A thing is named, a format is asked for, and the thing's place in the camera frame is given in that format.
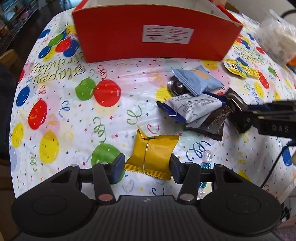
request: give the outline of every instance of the silver screw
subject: silver screw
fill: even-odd
[[[105,193],[105,194],[101,194],[101,195],[99,196],[99,200],[102,201],[102,202],[109,202],[109,201],[111,201],[112,199],[113,199],[113,196],[110,195],[110,194],[107,194],[107,193]]]
[[[184,193],[180,195],[180,199],[188,202],[188,201],[192,201],[194,199],[194,196],[190,193]]]

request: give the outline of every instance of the ridged black surface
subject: ridged black surface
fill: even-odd
[[[100,206],[92,220],[71,234],[40,238],[21,233],[15,241],[279,241],[273,233],[234,237],[207,224],[192,205],[173,196],[121,196],[113,205]]]

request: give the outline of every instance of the dark floor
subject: dark floor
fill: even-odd
[[[78,4],[76,2],[73,4],[73,1],[72,4],[69,3],[70,2],[67,1],[65,4],[66,10]],[[45,26],[55,15],[63,11],[64,4],[62,0],[60,2],[59,0],[53,0],[41,10],[37,10],[21,28],[8,49],[15,49],[21,60],[25,62]]]

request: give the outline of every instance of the white wall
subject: white wall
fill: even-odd
[[[236,8],[251,19],[262,22],[265,11],[272,9],[276,14],[281,15],[283,12],[294,9],[287,0],[228,0]],[[296,26],[296,14],[285,17],[285,20]]]

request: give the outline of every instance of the table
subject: table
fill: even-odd
[[[98,146],[109,152],[110,158],[121,152],[128,160],[136,126],[149,136],[179,135],[173,152],[182,162],[205,161],[203,148],[197,147],[200,144],[213,155],[212,167],[223,164],[261,185],[288,139],[259,135],[253,127],[240,135],[226,120],[223,140],[217,142],[184,131],[184,125],[169,118],[155,104],[156,100],[172,97],[166,87],[171,69],[199,65],[224,83],[224,88],[214,93],[225,93],[231,87],[247,104],[296,99],[295,75],[261,50],[254,40],[256,25],[234,15],[245,28],[226,57],[240,58],[257,68],[262,73],[260,80],[236,77],[220,62],[195,59],[141,58],[87,64],[75,37],[71,10],[54,17],[30,53],[15,95],[10,157],[16,197],[70,164],[91,168],[92,153]],[[72,33],[71,39],[65,33],[59,34],[65,28]],[[69,50],[63,52],[70,42]],[[108,95],[94,94],[91,90],[97,84],[102,89],[107,86]],[[294,151],[290,148],[284,152],[264,187],[280,203],[294,188],[296,172],[290,160]],[[121,194],[176,196],[180,188],[173,179],[164,181],[129,171],[112,186],[116,198]],[[84,183],[82,191],[94,198],[91,183]]]

